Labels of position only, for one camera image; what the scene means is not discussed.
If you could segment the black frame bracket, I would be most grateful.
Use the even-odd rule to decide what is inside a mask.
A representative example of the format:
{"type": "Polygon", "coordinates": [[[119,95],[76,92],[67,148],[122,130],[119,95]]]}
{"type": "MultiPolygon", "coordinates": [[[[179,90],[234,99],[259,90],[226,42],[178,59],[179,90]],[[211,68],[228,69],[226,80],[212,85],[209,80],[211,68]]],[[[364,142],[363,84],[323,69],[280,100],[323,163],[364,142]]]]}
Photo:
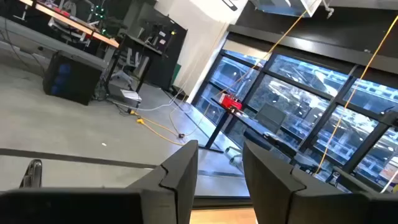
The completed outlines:
{"type": "Polygon", "coordinates": [[[42,186],[42,161],[33,159],[29,162],[21,180],[20,188],[41,188],[42,186]]]}

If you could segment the glass window wall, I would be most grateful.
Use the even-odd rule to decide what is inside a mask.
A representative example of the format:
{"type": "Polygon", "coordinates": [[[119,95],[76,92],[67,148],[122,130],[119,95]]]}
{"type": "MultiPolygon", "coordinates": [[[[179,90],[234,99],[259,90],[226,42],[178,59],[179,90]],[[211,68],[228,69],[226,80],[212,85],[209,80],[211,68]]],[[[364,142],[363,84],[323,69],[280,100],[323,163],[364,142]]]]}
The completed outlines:
{"type": "MultiPolygon", "coordinates": [[[[317,165],[307,167],[319,179],[341,186],[345,172],[376,190],[398,192],[398,86],[381,83],[385,76],[287,53],[222,50],[193,105],[217,125],[225,110],[211,99],[233,95],[240,111],[312,158],[317,165]]],[[[274,148],[233,116],[221,131],[237,145],[248,133],[274,148]]]]}

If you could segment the white floor box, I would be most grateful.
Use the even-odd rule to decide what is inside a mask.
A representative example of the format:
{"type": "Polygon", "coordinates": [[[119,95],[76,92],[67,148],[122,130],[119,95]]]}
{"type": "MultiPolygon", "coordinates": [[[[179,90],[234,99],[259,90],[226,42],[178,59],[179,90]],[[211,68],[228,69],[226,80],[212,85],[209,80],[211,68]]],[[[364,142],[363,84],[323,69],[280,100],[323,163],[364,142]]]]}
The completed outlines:
{"type": "Polygon", "coordinates": [[[134,101],[142,101],[142,98],[135,91],[125,90],[125,89],[120,89],[120,91],[121,91],[123,97],[125,97],[125,98],[134,100],[134,101]]]}

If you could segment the black desk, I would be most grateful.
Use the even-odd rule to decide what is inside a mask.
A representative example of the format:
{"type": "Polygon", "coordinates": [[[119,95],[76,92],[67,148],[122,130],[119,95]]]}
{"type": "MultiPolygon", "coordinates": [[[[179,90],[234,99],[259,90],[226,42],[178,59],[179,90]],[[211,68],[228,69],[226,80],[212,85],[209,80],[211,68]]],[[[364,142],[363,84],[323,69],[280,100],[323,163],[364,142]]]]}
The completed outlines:
{"type": "Polygon", "coordinates": [[[138,39],[136,37],[132,37],[129,34],[124,34],[123,38],[121,39],[121,43],[119,45],[119,47],[117,48],[117,52],[114,54],[113,58],[114,58],[114,62],[111,66],[111,69],[108,73],[108,76],[105,79],[105,83],[104,83],[104,87],[106,90],[106,94],[110,95],[111,92],[109,90],[109,82],[111,79],[111,75],[114,72],[114,69],[116,68],[116,65],[118,64],[119,58],[121,56],[121,52],[124,48],[131,48],[133,49],[134,47],[138,47],[139,50],[138,52],[142,52],[146,57],[149,57],[149,62],[148,64],[144,67],[144,73],[141,75],[140,79],[139,79],[139,83],[138,86],[136,88],[136,92],[139,92],[142,85],[145,82],[146,76],[147,76],[147,72],[149,71],[149,67],[152,63],[152,60],[154,57],[159,56],[159,57],[167,57],[167,55],[163,54],[161,51],[156,50],[155,48],[151,47],[149,44],[146,44],[144,41],[142,41],[141,39],[138,39]]]}

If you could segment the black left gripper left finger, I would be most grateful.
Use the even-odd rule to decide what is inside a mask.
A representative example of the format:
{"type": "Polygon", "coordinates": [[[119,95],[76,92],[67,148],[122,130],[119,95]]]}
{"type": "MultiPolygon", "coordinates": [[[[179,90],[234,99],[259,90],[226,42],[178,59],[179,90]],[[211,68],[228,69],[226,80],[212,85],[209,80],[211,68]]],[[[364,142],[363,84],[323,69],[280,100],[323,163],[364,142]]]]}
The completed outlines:
{"type": "Polygon", "coordinates": [[[139,196],[140,224],[189,224],[197,184],[198,141],[191,140],[128,185],[139,196]]]}

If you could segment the wooden top desk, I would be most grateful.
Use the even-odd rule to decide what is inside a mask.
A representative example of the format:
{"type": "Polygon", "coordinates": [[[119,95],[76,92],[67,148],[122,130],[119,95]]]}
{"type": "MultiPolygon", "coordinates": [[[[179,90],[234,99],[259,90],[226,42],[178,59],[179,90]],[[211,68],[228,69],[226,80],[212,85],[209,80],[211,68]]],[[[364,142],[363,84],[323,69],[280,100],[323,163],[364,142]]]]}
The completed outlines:
{"type": "Polygon", "coordinates": [[[75,29],[78,29],[79,31],[82,31],[83,33],[89,35],[89,37],[94,37],[96,39],[99,39],[113,47],[116,47],[116,48],[119,47],[119,43],[115,39],[110,39],[110,38],[105,37],[104,35],[97,32],[93,26],[91,26],[88,23],[83,22],[77,18],[74,18],[73,16],[66,15],[66,13],[62,12],[60,9],[56,9],[54,7],[47,6],[46,4],[38,2],[36,0],[18,0],[18,1],[23,2],[25,5],[32,7],[33,9],[36,9],[38,11],[41,11],[44,14],[47,14],[54,19],[58,19],[61,22],[68,24],[70,27],[73,27],[75,29]]]}

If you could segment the red box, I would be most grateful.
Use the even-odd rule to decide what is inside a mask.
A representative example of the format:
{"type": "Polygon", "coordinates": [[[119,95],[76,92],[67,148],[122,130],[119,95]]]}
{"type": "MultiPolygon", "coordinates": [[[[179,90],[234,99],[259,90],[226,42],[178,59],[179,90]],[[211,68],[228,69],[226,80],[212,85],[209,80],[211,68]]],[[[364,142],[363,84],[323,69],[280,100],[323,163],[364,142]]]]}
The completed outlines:
{"type": "Polygon", "coordinates": [[[235,108],[240,110],[242,108],[242,104],[238,98],[233,95],[222,93],[218,102],[227,109],[235,108]]]}

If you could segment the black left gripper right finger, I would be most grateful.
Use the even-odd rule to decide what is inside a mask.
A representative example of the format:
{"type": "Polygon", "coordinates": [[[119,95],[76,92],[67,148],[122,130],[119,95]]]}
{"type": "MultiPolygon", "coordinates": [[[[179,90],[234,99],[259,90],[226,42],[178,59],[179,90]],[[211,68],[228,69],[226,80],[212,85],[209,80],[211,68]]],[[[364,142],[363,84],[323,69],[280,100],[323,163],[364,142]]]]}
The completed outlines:
{"type": "Polygon", "coordinates": [[[259,224],[363,224],[360,194],[346,194],[249,140],[243,166],[259,224]]]}

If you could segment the black cabinet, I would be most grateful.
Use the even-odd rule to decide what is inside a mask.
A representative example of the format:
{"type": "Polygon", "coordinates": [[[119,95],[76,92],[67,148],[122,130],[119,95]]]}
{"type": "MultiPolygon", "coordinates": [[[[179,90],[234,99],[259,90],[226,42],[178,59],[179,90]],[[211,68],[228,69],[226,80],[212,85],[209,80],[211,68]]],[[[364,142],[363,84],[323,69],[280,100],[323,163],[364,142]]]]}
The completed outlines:
{"type": "Polygon", "coordinates": [[[138,24],[143,31],[139,38],[149,46],[145,50],[149,58],[137,89],[147,82],[167,90],[172,84],[174,70],[180,56],[187,30],[161,13],[142,13],[138,24]]]}

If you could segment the black window table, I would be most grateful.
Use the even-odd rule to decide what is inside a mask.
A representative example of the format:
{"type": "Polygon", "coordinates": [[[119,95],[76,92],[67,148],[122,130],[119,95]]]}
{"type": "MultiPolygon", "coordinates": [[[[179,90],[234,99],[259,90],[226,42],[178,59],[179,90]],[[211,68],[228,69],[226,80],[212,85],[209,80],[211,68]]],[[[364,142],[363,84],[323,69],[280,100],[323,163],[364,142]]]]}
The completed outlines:
{"type": "Polygon", "coordinates": [[[231,109],[227,109],[227,107],[223,106],[214,98],[211,99],[213,103],[216,103],[218,106],[222,107],[225,112],[220,118],[219,123],[216,125],[215,130],[212,132],[209,140],[207,143],[202,146],[200,145],[200,149],[206,149],[209,151],[215,151],[219,153],[223,153],[221,150],[212,149],[212,144],[214,143],[217,135],[221,131],[222,127],[226,123],[226,120],[229,116],[233,116],[233,118],[238,119],[240,122],[244,123],[249,129],[253,130],[257,135],[262,136],[262,138],[271,144],[273,147],[278,149],[280,152],[284,153],[287,157],[291,159],[291,161],[295,161],[299,165],[306,165],[306,166],[315,166],[317,163],[310,157],[307,157],[306,154],[302,154],[301,152],[296,151],[291,147],[290,144],[282,140],[276,134],[271,132],[269,129],[264,127],[263,125],[259,124],[256,120],[250,118],[246,113],[240,110],[231,111],[231,109]]]}

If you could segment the black computer tower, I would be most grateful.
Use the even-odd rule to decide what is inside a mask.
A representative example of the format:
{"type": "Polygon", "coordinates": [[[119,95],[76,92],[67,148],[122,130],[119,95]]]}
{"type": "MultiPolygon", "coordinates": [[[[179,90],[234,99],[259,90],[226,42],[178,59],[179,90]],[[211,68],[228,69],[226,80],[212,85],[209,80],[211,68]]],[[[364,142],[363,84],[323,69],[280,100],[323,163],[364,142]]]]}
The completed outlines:
{"type": "Polygon", "coordinates": [[[82,57],[57,51],[45,72],[42,88],[47,95],[88,105],[102,72],[101,67],[82,57]]]}

